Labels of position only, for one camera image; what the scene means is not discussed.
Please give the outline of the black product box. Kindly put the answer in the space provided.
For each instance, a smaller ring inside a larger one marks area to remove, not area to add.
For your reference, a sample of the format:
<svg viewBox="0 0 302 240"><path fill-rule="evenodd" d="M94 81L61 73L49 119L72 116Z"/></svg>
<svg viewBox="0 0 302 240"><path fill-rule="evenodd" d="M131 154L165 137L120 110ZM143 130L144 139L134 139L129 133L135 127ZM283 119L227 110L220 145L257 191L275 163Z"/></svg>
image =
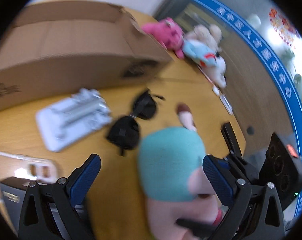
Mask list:
<svg viewBox="0 0 302 240"><path fill-rule="evenodd" d="M16 232L19 230L20 213L23 205L23 200L31 180L25 178L9 177L0 181L0 191L4 201L9 218ZM50 203L50 209L58 230L64 239L70 239L67 230L62 223L58 210L55 204Z"/></svg>

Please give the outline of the clear beige phone case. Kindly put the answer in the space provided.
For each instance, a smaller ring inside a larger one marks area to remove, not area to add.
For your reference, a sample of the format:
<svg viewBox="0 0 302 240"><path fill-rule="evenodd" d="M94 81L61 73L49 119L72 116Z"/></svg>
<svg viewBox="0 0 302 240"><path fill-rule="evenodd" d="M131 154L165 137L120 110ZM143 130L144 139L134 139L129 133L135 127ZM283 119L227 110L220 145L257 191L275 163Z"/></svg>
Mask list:
<svg viewBox="0 0 302 240"><path fill-rule="evenodd" d="M36 180L47 184L55 183L59 178L57 165L49 159L6 152L0 152L0 156L23 162L23 166L14 171L14 175L17 178Z"/></svg>

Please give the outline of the pig plush toy green hair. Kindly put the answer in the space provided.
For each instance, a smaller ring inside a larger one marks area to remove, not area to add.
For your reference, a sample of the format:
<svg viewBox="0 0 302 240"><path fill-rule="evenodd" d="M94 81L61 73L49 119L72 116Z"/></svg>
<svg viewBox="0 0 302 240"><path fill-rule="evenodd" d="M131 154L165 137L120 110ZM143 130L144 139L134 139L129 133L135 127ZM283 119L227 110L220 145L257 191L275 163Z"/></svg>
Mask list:
<svg viewBox="0 0 302 240"><path fill-rule="evenodd" d="M142 139L137 155L147 219L155 239L196 239L176 224L185 218L218 226L223 212L202 168L206 156L193 115L185 103L176 114L181 126L167 127Z"/></svg>

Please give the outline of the white folding phone stand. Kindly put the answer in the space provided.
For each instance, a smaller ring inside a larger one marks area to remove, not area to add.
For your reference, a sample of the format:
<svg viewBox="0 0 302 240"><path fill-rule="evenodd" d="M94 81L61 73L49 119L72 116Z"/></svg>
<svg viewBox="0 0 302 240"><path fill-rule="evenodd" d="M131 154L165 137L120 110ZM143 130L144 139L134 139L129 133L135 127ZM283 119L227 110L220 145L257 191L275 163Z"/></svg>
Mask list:
<svg viewBox="0 0 302 240"><path fill-rule="evenodd" d="M99 91L81 88L71 97L39 110L35 119L47 150L60 152L110 124L110 115Z"/></svg>

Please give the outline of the black sunglasses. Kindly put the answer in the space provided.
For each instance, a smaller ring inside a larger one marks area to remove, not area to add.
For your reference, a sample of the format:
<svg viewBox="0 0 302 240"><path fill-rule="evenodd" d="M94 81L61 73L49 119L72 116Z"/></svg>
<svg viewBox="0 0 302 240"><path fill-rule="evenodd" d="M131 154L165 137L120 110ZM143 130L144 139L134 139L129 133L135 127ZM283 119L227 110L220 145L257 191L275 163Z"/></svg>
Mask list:
<svg viewBox="0 0 302 240"><path fill-rule="evenodd" d="M139 144L140 126L136 119L150 120L156 115L155 98L165 101L163 96L152 94L147 88L135 97L131 113L123 115L113 122L105 138L118 147L120 156L125 156L126 151L133 150Z"/></svg>

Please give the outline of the small white packet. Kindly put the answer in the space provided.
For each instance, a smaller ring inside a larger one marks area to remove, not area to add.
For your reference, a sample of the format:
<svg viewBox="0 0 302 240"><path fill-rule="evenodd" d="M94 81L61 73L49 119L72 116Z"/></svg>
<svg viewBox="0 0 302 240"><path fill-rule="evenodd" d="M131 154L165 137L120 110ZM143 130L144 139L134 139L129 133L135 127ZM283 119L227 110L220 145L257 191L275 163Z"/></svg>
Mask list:
<svg viewBox="0 0 302 240"><path fill-rule="evenodd" d="M216 85L212 86L212 91L214 92L214 94L216 96L219 97L219 99L221 100L221 102L224 105L224 107L225 107L226 111L228 112L228 114L233 115L233 108L232 108L231 104L228 102L225 95L222 94L222 92L218 89L218 87L216 87Z"/></svg>

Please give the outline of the blue banner strip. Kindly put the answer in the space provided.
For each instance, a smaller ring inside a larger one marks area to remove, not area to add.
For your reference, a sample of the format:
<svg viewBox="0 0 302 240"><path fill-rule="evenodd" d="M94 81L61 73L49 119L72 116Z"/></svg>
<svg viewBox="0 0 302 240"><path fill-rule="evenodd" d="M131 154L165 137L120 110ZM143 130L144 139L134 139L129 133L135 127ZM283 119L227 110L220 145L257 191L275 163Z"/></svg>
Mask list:
<svg viewBox="0 0 302 240"><path fill-rule="evenodd" d="M286 107L286 112L290 118L297 142L297 153L302 161L302 103L293 80L289 77L279 57L262 36L230 7L227 7L218 0L191 1L208 9L214 15L218 16L219 19L227 23L246 42L261 61Z"/></svg>

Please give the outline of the blue plush toy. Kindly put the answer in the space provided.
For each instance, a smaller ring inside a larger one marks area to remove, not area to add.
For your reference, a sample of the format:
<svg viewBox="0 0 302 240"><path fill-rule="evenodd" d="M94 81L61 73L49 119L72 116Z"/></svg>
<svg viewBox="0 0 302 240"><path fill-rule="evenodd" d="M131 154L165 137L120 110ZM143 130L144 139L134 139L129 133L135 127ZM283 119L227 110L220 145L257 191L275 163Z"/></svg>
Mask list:
<svg viewBox="0 0 302 240"><path fill-rule="evenodd" d="M216 67L216 53L198 40L184 40L182 51L200 67Z"/></svg>

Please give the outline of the cream white plush dog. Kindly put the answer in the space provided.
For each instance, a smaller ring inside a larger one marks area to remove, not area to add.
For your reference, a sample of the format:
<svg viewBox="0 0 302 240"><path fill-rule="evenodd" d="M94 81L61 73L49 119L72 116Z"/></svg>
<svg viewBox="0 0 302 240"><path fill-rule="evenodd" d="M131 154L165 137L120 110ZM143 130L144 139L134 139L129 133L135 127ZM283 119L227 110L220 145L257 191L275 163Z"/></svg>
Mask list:
<svg viewBox="0 0 302 240"><path fill-rule="evenodd" d="M214 24L208 28L197 25L184 35L182 51L202 72L220 88L227 86L225 79L226 63L220 55L219 42L222 39L221 29Z"/></svg>

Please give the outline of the red window decoration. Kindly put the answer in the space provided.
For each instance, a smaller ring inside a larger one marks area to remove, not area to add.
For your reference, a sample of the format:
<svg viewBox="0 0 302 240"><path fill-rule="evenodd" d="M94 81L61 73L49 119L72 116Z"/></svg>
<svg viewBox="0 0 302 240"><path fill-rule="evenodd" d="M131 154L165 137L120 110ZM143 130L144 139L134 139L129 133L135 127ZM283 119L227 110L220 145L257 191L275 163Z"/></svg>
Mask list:
<svg viewBox="0 0 302 240"><path fill-rule="evenodd" d="M271 26L287 46L302 46L302 37L286 16L274 8L271 8L268 14Z"/></svg>

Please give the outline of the pink plush toy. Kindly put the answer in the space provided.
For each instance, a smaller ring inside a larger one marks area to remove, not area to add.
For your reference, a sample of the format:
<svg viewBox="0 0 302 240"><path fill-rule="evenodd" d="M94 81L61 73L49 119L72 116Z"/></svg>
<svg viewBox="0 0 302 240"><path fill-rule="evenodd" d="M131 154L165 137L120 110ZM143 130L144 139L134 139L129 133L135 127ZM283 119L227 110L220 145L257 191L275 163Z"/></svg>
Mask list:
<svg viewBox="0 0 302 240"><path fill-rule="evenodd" d="M141 29L153 36L163 48L173 51L179 59L184 59L182 47L184 44L183 30L170 17L167 17L159 22L146 23Z"/></svg>

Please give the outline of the brown cardboard box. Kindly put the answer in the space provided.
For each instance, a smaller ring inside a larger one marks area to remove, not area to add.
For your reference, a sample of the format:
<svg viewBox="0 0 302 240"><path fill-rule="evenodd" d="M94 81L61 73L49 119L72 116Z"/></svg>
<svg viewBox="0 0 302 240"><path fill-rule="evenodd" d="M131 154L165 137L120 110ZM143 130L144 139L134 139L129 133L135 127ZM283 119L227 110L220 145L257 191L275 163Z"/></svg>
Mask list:
<svg viewBox="0 0 302 240"><path fill-rule="evenodd" d="M0 111L81 88L144 83L170 62L168 52L119 5L32 4L0 41Z"/></svg>

